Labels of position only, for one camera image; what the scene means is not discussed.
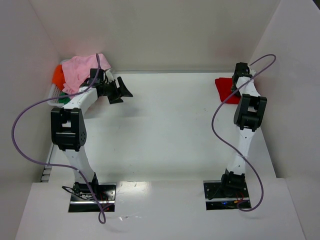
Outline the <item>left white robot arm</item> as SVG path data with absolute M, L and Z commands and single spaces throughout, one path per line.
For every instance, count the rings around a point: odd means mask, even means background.
M 126 87 L 122 77 L 108 82 L 98 79 L 93 87 L 81 88 L 84 92 L 74 96 L 63 107 L 51 110 L 51 140 L 65 154 L 74 173 L 73 194 L 101 192 L 96 173 L 91 168 L 86 151 L 87 130 L 84 115 L 99 97 L 107 97 L 109 103 L 122 103 L 122 97 L 132 98 L 133 94 Z

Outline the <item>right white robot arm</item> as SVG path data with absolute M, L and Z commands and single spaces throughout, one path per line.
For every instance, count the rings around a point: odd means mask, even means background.
M 261 96 L 250 76 L 240 76 L 235 81 L 235 88 L 240 94 L 240 101 L 236 108 L 233 123 L 237 126 L 239 140 L 237 151 L 226 167 L 221 178 L 221 193 L 226 197 L 232 197 L 245 187 L 246 161 L 253 136 L 260 128 L 267 98 Z

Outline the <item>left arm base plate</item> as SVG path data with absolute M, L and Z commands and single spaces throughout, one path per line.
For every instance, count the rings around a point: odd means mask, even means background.
M 73 187 L 63 186 L 62 188 L 71 194 L 68 209 L 69 213 L 100 211 L 97 202 L 86 184 L 75 183 Z M 99 183 L 96 188 L 93 188 L 95 196 L 104 212 L 115 211 L 116 189 L 116 183 Z

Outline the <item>red t shirt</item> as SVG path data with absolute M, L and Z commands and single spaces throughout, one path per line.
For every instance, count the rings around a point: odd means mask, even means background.
M 223 102 L 226 98 L 232 94 L 232 78 L 231 77 L 219 77 L 215 79 L 215 86 L 217 88 L 220 101 Z M 238 105 L 240 102 L 240 97 L 233 95 L 230 99 L 228 99 L 225 103 L 231 105 Z

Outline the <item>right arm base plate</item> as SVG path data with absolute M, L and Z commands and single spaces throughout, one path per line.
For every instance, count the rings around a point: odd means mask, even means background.
M 221 181 L 204 181 L 205 206 L 207 211 L 213 210 L 233 210 L 237 209 L 237 204 L 241 209 L 251 209 L 250 196 L 247 185 L 241 190 L 225 196 L 221 191 Z

